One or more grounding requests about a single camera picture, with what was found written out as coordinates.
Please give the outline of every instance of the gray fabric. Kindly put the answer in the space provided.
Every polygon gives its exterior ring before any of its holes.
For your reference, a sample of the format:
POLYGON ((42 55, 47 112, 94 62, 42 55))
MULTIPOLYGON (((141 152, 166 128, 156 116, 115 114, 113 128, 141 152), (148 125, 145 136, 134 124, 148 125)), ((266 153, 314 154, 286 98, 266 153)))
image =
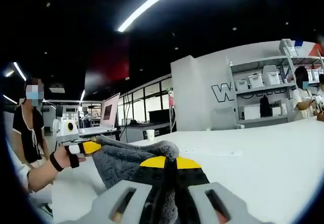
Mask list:
MULTIPOLYGON (((105 136, 99 136, 96 142, 101 144, 102 148, 94 153, 92 157, 107 189, 121 180, 131 181, 141 162, 146 159, 165 156, 172 161, 179 156, 178 147, 167 141, 161 141, 149 146, 134 146, 105 136)), ((177 217, 175 192, 171 190, 166 195, 159 223, 174 223, 177 217)))

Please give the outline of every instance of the white table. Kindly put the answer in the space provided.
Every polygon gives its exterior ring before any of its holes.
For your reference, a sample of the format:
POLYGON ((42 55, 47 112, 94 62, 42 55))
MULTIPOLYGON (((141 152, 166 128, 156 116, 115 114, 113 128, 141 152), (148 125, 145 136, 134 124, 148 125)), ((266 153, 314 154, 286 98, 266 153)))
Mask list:
MULTIPOLYGON (((198 162, 210 182, 219 182, 261 221, 291 223, 320 187, 324 169, 324 123, 314 118, 225 131, 179 131, 168 140, 180 155, 198 162)), ((149 145, 148 140, 136 145, 149 145)), ((53 186, 55 223, 78 219, 105 187, 93 160, 61 172, 53 186)))

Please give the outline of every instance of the ceiling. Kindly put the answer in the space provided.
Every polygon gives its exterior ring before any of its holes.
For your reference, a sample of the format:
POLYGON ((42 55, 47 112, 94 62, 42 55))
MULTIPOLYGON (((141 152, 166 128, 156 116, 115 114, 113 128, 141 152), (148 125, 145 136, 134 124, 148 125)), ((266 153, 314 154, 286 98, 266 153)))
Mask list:
MULTIPOLYGON (((40 75, 46 99, 79 100, 93 51, 112 44, 118 27, 145 1, 7 0, 2 59, 40 75), (52 83, 62 83, 65 93, 51 93, 52 83)), ((282 38, 316 41, 323 29, 320 11, 321 0, 160 0, 125 31, 130 79, 85 100, 102 100, 168 74, 170 63, 187 55, 282 38)), ((1 82, 14 100, 23 96, 22 88, 17 72, 1 82)))

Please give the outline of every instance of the yellow finger cap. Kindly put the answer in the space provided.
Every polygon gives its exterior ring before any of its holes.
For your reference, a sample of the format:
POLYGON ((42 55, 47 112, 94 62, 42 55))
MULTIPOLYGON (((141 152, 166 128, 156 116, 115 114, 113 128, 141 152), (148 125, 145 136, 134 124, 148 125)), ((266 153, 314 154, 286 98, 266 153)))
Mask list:
POLYGON ((177 157, 177 168, 178 169, 201 168, 201 166, 191 159, 177 157))
POLYGON ((85 149, 86 154, 91 154, 98 151, 101 148, 101 145, 95 142, 83 142, 83 148, 85 149))
POLYGON ((142 162, 140 166, 164 168, 165 161, 166 161, 166 157, 164 156, 152 157, 142 162))

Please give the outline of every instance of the paper cup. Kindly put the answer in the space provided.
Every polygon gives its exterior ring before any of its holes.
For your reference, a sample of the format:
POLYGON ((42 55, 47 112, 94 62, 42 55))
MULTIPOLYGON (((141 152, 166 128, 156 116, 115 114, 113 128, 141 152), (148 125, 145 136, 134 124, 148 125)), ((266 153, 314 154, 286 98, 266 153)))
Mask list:
POLYGON ((147 139, 148 139, 149 141, 153 141, 153 140, 154 140, 154 132, 155 132, 154 129, 148 129, 148 130, 146 131, 147 139))

